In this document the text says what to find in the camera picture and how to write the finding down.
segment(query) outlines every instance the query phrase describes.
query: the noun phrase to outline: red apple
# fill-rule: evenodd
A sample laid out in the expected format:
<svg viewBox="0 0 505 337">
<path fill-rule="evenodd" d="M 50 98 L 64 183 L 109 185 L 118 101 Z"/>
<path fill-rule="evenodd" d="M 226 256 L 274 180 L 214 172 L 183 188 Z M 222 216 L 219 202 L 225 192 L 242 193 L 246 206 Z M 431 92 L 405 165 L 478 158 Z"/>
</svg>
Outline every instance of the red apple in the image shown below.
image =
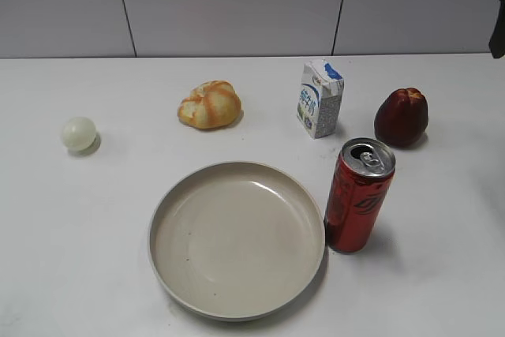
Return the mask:
<svg viewBox="0 0 505 337">
<path fill-rule="evenodd" d="M 400 88 L 386 99 L 374 122 L 377 139 L 400 148 L 419 140 L 428 126 L 428 102 L 417 88 Z"/>
</svg>

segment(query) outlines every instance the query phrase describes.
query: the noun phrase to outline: plate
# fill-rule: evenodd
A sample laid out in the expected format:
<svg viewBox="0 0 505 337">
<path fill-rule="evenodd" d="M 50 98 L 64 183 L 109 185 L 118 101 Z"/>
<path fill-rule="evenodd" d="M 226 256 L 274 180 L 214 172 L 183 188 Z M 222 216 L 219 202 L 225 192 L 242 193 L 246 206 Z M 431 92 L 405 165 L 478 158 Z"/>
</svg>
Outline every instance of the plate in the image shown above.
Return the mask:
<svg viewBox="0 0 505 337">
<path fill-rule="evenodd" d="M 220 163 L 181 180 L 151 221 L 149 255 L 166 291 L 200 315 L 266 316 L 312 281 L 324 254 L 316 202 L 259 163 Z"/>
</svg>

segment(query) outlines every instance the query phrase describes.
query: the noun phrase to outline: white wall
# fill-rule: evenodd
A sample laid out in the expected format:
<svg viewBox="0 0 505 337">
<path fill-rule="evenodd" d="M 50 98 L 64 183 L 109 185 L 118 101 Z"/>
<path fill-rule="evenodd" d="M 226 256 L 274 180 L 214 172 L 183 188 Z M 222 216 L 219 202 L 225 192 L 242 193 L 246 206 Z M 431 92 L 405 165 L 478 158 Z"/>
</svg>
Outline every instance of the white wall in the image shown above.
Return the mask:
<svg viewBox="0 0 505 337">
<path fill-rule="evenodd" d="M 121 0 L 0 0 L 0 58 L 133 56 Z"/>
<path fill-rule="evenodd" d="M 488 51 L 498 0 L 344 0 L 336 54 Z"/>
<path fill-rule="evenodd" d="M 125 0 L 140 57 L 331 54 L 341 0 Z"/>
<path fill-rule="evenodd" d="M 498 0 L 0 0 L 0 58 L 488 51 Z"/>
</svg>

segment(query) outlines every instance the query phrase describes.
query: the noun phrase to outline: milk carton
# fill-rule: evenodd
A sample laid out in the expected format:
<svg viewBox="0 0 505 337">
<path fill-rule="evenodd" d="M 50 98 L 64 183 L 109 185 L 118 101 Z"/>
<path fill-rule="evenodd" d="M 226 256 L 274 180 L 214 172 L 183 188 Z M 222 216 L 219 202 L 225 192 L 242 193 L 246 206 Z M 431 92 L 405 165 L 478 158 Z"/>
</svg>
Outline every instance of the milk carton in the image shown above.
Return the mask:
<svg viewBox="0 0 505 337">
<path fill-rule="evenodd" d="M 297 116 L 310 137 L 324 137 L 335 131 L 343 91 L 343 78 L 327 61 L 305 63 Z"/>
</svg>

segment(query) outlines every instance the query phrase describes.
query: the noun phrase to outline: red can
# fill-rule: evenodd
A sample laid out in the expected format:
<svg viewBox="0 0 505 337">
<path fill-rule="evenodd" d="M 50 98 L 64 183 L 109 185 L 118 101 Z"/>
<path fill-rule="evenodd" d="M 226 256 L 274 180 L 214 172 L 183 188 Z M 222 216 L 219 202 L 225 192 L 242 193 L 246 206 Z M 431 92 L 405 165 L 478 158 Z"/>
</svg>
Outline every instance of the red can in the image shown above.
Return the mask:
<svg viewBox="0 0 505 337">
<path fill-rule="evenodd" d="M 362 249 L 395 173 L 395 154 L 371 138 L 347 141 L 337 158 L 324 224 L 332 249 Z"/>
</svg>

